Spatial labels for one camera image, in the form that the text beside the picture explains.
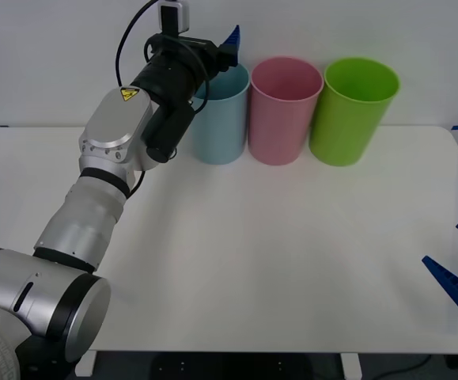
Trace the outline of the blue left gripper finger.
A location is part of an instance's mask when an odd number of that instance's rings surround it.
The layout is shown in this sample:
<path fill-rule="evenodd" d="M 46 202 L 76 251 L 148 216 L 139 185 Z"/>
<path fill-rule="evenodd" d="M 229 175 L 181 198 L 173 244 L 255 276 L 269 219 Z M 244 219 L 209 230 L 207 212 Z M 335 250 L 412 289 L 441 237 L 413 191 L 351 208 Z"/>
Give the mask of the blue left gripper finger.
<path fill-rule="evenodd" d="M 236 67 L 239 64 L 240 26 L 236 25 L 226 40 L 218 47 L 220 67 Z"/>

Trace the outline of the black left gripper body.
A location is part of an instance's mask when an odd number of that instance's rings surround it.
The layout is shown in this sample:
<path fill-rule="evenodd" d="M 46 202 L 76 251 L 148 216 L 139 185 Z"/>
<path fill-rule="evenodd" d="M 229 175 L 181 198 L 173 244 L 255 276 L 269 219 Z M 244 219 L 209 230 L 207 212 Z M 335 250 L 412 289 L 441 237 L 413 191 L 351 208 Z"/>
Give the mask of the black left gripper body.
<path fill-rule="evenodd" d="M 176 60 L 186 67 L 195 79 L 213 79 L 229 69 L 229 44 L 216 46 L 210 40 L 196 38 L 172 39 L 177 48 Z"/>

